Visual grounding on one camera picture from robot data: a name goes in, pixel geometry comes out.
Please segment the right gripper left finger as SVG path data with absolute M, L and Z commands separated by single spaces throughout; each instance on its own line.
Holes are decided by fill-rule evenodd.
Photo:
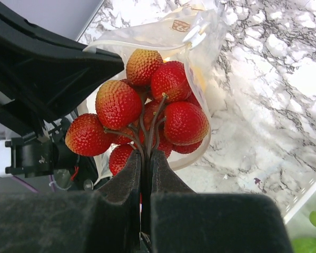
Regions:
M 93 191 L 0 194 L 0 252 L 134 252 L 141 156 Z

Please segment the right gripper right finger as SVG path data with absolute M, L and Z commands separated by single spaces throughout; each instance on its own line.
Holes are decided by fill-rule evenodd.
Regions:
M 292 252 L 279 209 L 267 196 L 196 193 L 151 157 L 153 252 Z

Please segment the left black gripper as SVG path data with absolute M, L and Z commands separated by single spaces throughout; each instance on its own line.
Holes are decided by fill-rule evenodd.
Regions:
M 95 161 L 72 152 L 65 135 L 78 117 L 76 107 L 123 69 L 119 55 L 87 52 L 83 44 L 30 23 L 0 2 L 0 92 L 53 126 L 45 141 L 34 132 L 0 140 L 0 177 L 50 176 L 51 185 L 68 190 L 71 186 L 60 184 L 67 176 L 76 189 L 92 189 Z

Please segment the red lychee bunch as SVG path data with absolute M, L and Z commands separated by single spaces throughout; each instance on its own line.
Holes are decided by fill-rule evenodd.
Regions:
M 70 125 L 66 146 L 80 157 L 110 152 L 108 168 L 118 174 L 137 151 L 142 161 L 155 151 L 178 153 L 174 170 L 196 160 L 210 142 L 210 123 L 198 101 L 192 71 L 184 62 L 166 60 L 158 51 L 136 49 L 125 78 L 108 80 L 98 90 L 95 112 Z

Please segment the clear dotted zip bag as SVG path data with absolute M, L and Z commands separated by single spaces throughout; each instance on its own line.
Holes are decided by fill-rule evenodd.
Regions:
M 121 28 L 107 31 L 91 42 L 83 52 L 96 53 L 97 49 L 118 54 L 124 62 L 128 63 L 130 56 L 137 49 L 157 51 L 162 58 L 171 55 L 185 55 L 201 62 L 208 77 L 208 87 L 205 93 L 195 92 L 195 98 L 200 108 L 210 121 L 209 87 L 211 81 L 210 71 L 213 62 L 217 59 L 227 32 L 223 5 L 218 1 L 187 1 L 172 13 L 155 23 Z M 168 158 L 172 170 L 183 169 L 199 160 L 204 155 L 211 141 L 211 127 L 204 137 L 200 147 L 190 154 L 177 154 L 172 152 Z M 95 182 L 111 176 L 108 161 L 116 144 L 99 156 L 93 157 L 97 166 L 98 178 Z

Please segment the green round guava fruit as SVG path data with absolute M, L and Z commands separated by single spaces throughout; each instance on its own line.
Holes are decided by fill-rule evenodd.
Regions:
M 316 238 L 305 237 L 292 240 L 293 251 L 297 253 L 316 253 Z

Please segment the white perforated plastic basket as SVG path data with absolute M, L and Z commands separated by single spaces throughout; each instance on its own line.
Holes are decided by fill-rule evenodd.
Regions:
M 294 199 L 287 205 L 285 213 L 283 215 L 284 223 L 287 224 L 315 193 L 316 174 L 308 182 L 308 184 L 298 192 Z

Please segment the yellow bell pepper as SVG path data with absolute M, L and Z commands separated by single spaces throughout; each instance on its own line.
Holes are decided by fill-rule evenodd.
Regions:
M 201 62 L 185 55 L 165 56 L 163 61 L 165 76 L 172 77 L 172 80 L 179 82 L 185 80 L 193 92 L 197 90 L 199 93 L 205 93 L 208 87 L 208 77 Z

